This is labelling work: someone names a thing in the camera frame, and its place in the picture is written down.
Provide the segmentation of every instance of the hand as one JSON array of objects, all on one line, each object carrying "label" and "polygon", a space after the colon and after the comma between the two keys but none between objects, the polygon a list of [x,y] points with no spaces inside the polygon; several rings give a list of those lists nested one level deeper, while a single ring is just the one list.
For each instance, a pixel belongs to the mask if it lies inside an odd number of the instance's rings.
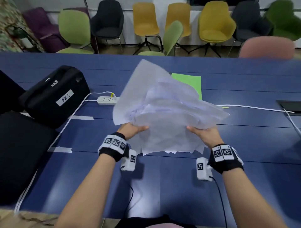
[{"label": "hand", "polygon": [[145,131],[148,128],[149,128],[148,126],[136,127],[136,126],[133,126],[131,123],[126,123],[126,124],[122,124],[117,132],[123,134],[125,136],[126,140],[129,140],[137,133],[139,133],[141,131]]},{"label": "hand", "polygon": [[208,128],[206,130],[200,130],[198,128],[187,126],[186,127],[190,132],[196,134],[200,139],[210,148],[212,149],[214,146],[218,144],[224,143],[221,136],[219,135],[219,131],[217,127]]}]

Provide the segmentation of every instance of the black chair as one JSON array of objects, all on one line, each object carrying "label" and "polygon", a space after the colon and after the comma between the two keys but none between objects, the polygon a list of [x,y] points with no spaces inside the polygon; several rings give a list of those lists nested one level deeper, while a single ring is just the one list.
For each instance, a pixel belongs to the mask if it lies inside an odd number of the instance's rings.
[{"label": "black chair", "polygon": [[233,34],[234,41],[230,52],[235,41],[241,42],[241,46],[246,40],[252,37],[269,35],[272,30],[269,21],[260,16],[258,1],[249,0],[240,2],[235,7],[231,17],[236,22],[237,27]]},{"label": "black chair", "polygon": [[120,35],[123,29],[123,19],[123,11],[118,1],[101,1],[96,15],[91,19],[92,35],[95,36],[95,39],[113,40],[118,38],[122,52]]}]

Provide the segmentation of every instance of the forearm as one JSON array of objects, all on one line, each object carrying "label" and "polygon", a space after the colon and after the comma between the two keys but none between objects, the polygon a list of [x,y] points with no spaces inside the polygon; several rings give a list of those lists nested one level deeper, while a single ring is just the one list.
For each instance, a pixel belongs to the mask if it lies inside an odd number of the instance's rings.
[{"label": "forearm", "polygon": [[239,228],[287,228],[241,168],[224,171],[231,210]]},{"label": "forearm", "polygon": [[115,160],[101,154],[62,211],[56,228],[99,227],[106,204]]}]

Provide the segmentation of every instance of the human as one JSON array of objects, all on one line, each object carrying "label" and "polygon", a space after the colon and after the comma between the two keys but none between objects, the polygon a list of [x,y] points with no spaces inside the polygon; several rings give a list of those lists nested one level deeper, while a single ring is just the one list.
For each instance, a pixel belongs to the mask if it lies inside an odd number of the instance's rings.
[{"label": "human", "polygon": [[[123,124],[112,135],[128,140],[148,126],[133,126]],[[200,130],[192,126],[187,129],[196,134],[212,150],[217,145],[225,145],[220,137],[217,127]],[[108,196],[113,170],[122,154],[111,149],[101,148],[96,163],[66,204],[56,228],[97,228],[101,226],[102,214]],[[287,228],[282,218],[265,201],[261,194],[251,183],[243,170],[241,163],[220,165],[214,162],[210,165],[221,173],[225,184],[230,207],[239,228]],[[164,223],[151,226],[156,227],[182,227],[175,223]]]}]

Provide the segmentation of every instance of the black bag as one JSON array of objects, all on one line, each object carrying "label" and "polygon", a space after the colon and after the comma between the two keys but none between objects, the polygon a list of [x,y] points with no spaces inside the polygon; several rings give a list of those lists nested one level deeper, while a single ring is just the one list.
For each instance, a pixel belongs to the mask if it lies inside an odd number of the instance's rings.
[{"label": "black bag", "polygon": [[0,114],[8,111],[22,112],[24,109],[18,104],[18,98],[25,92],[17,83],[0,71]]},{"label": "black bag", "polygon": [[12,203],[29,185],[58,132],[18,112],[0,115],[0,203]]},{"label": "black bag", "polygon": [[61,66],[19,97],[20,104],[40,123],[60,127],[90,93],[82,72]]}]

